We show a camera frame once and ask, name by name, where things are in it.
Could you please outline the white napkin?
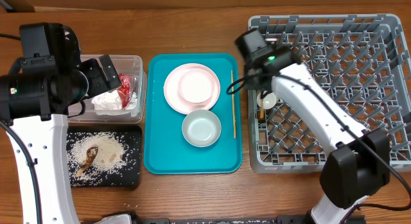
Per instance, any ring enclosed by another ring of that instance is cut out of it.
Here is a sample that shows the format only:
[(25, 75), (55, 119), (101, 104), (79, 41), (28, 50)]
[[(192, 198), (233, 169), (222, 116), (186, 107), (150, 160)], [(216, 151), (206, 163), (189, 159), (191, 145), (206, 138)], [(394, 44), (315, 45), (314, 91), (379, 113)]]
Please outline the white napkin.
[(112, 92), (105, 92), (93, 97), (91, 103), (94, 105), (94, 110), (98, 116), (118, 116), (130, 113), (131, 110), (137, 106), (137, 94), (132, 93), (129, 102), (125, 101), (126, 107), (123, 108), (123, 100), (121, 99), (121, 92), (114, 90)]

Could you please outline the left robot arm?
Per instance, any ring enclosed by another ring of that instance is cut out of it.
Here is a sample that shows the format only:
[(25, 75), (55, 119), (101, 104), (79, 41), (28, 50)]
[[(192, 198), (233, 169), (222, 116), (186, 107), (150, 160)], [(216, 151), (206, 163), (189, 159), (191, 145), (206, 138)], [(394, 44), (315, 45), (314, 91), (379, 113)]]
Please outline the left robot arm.
[(81, 61), (75, 33), (60, 23), (22, 25), (23, 55), (1, 77), (1, 127), (17, 163), (25, 223), (78, 223), (67, 167), (69, 107), (116, 89), (108, 55)]

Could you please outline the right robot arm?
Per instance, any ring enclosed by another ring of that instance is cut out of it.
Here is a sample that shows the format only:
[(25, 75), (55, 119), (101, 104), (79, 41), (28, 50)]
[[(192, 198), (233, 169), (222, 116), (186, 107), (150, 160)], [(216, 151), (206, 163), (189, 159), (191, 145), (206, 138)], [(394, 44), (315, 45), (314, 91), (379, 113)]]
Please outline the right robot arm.
[(344, 223), (367, 197), (389, 183), (389, 138), (343, 110), (290, 48), (268, 44), (255, 28), (241, 34), (235, 45), (245, 62), (241, 86), (285, 100), (327, 155), (320, 174), (324, 196), (305, 221)]

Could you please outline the cream paper cup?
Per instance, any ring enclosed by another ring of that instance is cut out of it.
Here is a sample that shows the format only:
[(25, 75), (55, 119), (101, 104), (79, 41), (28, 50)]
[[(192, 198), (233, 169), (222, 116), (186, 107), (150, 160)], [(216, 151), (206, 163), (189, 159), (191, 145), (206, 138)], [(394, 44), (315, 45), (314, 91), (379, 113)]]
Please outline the cream paper cup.
[(259, 91), (257, 93), (256, 103), (260, 108), (271, 109), (277, 104), (277, 101), (277, 96), (273, 92)]

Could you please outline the wooden chopstick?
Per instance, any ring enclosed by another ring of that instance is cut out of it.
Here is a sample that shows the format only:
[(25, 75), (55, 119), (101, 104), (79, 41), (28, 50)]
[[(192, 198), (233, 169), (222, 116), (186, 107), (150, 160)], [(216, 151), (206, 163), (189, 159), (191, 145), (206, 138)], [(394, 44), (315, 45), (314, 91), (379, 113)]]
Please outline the wooden chopstick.
[(263, 99), (260, 99), (259, 120), (264, 120), (264, 119), (265, 119), (264, 102), (263, 102)]
[[(234, 83), (234, 74), (233, 74), (233, 71), (231, 71), (231, 83)], [(232, 99), (233, 136), (234, 136), (234, 139), (236, 139), (236, 113), (235, 113), (235, 99), (234, 99), (234, 94), (231, 94), (231, 99)]]

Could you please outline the red snack wrapper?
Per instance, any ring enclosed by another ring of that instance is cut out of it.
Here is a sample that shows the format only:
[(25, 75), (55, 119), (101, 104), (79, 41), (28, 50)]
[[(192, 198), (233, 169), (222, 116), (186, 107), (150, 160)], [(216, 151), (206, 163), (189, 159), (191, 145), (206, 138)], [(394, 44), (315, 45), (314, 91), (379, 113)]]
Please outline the red snack wrapper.
[(132, 97), (132, 77), (127, 74), (119, 74), (119, 79), (121, 80), (122, 85), (118, 87), (117, 92), (121, 99), (122, 109), (126, 109), (127, 105), (130, 103), (130, 98)]

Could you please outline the grey bowl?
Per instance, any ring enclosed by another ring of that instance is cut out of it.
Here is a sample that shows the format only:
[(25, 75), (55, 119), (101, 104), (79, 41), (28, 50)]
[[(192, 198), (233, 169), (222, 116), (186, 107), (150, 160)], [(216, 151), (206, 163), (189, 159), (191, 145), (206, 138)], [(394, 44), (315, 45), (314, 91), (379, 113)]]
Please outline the grey bowl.
[(189, 113), (182, 122), (182, 134), (192, 146), (205, 148), (220, 137), (222, 126), (216, 114), (209, 110)]

